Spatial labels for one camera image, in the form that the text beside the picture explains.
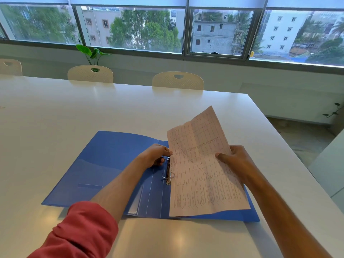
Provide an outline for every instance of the white chair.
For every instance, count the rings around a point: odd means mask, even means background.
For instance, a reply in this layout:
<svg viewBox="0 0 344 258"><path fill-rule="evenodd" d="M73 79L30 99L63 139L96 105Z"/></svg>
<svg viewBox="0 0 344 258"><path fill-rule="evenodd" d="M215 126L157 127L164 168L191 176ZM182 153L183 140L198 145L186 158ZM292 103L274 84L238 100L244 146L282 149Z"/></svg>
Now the white chair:
<svg viewBox="0 0 344 258"><path fill-rule="evenodd" d="M98 65L81 65L69 69L68 80L82 80L85 82L106 82L114 83L114 74L112 70Z"/></svg>
<svg viewBox="0 0 344 258"><path fill-rule="evenodd" d="M196 74L167 71L162 72L153 77L152 86L180 89L204 89L204 81Z"/></svg>
<svg viewBox="0 0 344 258"><path fill-rule="evenodd" d="M0 74L23 76L20 61L12 59L0 59Z"/></svg>

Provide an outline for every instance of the binder ring mechanism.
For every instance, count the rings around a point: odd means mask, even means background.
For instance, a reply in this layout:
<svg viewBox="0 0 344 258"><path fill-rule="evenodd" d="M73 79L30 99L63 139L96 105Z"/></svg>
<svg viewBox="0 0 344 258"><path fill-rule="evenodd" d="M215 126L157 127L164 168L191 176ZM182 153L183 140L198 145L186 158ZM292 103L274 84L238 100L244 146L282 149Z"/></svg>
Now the binder ring mechanism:
<svg viewBox="0 0 344 258"><path fill-rule="evenodd" d="M166 180L166 185L170 185L171 184L171 178L174 178L174 173L170 173L170 158L168 157L167 159L164 158L165 160L167 160L167 168L166 168L166 177L164 177L164 175L162 175L162 178L164 178Z"/></svg>

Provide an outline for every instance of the left hand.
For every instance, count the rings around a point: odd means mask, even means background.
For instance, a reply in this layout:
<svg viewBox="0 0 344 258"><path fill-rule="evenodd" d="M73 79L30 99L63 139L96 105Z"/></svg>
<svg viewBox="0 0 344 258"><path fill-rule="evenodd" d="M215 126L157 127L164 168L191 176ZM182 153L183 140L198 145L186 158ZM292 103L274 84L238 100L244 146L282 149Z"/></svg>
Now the left hand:
<svg viewBox="0 0 344 258"><path fill-rule="evenodd" d="M170 156L172 151L168 147L153 144L145 151L143 151L139 157L143 159L146 164L146 168L150 168L153 165L162 165L165 159L162 156Z"/></svg>

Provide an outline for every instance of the white table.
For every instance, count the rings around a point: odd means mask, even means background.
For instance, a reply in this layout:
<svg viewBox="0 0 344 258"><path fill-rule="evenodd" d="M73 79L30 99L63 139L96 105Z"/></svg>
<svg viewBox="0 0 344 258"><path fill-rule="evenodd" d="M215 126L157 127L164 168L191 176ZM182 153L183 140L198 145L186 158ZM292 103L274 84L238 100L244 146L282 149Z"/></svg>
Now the white table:
<svg viewBox="0 0 344 258"><path fill-rule="evenodd" d="M98 130L166 140L167 130L210 105L229 143L243 144L318 241L343 257L344 215L248 95L6 75L0 75L0 257L27 256L62 220L62 208L41 202ZM124 219L109 257L281 257L253 202L260 223Z"/></svg>

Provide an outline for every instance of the pink shirt sleeve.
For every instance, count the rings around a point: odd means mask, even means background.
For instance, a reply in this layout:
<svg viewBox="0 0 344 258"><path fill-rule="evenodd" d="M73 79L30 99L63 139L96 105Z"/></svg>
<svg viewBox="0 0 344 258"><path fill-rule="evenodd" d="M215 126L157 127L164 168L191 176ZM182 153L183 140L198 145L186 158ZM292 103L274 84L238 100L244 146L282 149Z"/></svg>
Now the pink shirt sleeve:
<svg viewBox="0 0 344 258"><path fill-rule="evenodd" d="M105 258L117 233L116 221L99 204L78 202L28 258Z"/></svg>

